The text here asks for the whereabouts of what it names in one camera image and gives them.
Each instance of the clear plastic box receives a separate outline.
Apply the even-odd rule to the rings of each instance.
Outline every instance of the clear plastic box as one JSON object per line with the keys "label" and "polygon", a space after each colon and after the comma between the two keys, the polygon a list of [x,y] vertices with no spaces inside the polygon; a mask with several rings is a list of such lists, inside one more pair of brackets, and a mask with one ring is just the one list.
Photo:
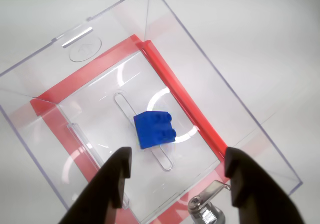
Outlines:
{"label": "clear plastic box", "polygon": [[[67,209],[99,167],[132,147],[117,224],[175,224],[224,177],[227,146],[285,190],[291,165],[164,0],[120,0],[0,75],[0,110]],[[133,116],[168,111],[174,143],[140,150]],[[213,201],[237,221],[230,194]]]}

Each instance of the clear acrylic container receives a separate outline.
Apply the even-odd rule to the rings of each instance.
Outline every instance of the clear acrylic container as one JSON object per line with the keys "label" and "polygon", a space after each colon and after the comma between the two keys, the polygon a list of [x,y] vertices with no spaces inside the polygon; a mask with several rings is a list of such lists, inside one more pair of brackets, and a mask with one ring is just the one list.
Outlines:
{"label": "clear acrylic container", "polygon": [[[292,194],[291,165],[164,0],[120,0],[0,74],[0,110],[63,206],[132,147],[117,224],[175,224],[244,150]],[[174,143],[140,150],[133,116],[172,115]],[[213,200],[237,223],[230,194]]]}

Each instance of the metal clamp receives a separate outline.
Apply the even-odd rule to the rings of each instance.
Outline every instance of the metal clamp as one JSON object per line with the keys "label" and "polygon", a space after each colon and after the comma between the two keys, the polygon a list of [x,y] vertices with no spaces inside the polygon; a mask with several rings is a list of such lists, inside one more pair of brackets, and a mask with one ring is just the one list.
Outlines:
{"label": "metal clamp", "polygon": [[223,212],[210,202],[223,189],[230,190],[231,187],[215,180],[198,196],[191,198],[188,203],[188,211],[196,224],[225,223],[226,218]]}

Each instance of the circular mark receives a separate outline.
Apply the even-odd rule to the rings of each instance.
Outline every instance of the circular mark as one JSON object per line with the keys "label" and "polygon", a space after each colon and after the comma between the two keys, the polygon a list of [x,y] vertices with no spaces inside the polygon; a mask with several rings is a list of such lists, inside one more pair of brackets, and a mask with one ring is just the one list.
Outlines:
{"label": "circular mark", "polygon": [[82,62],[94,56],[101,48],[102,42],[96,36],[86,36],[72,45],[69,51],[70,60]]}

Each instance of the plastic slot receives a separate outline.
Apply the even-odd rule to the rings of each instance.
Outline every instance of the plastic slot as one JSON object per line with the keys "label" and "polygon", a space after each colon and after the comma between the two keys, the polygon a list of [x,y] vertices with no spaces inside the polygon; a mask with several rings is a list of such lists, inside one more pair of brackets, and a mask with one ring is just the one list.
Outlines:
{"label": "plastic slot", "polygon": [[[115,101],[117,107],[121,110],[121,112],[126,116],[131,125],[135,128],[134,116],[136,112],[129,104],[124,95],[120,92],[116,93],[113,96],[113,100]],[[156,161],[159,163],[161,169],[165,172],[170,172],[174,165],[170,157],[165,153],[162,146],[151,148],[151,153],[155,157]]]}
{"label": "plastic slot", "polygon": [[[100,158],[99,154],[94,149],[93,145],[90,143],[88,138],[85,136],[85,134],[83,133],[79,125],[77,123],[71,123],[67,127],[72,130],[72,132],[76,135],[76,137],[82,143],[82,146],[90,154],[94,162],[98,165],[99,168],[101,168],[101,166],[104,164],[103,160]],[[122,208],[127,209],[128,207],[129,207],[129,198],[124,193],[123,200],[122,200]]]}

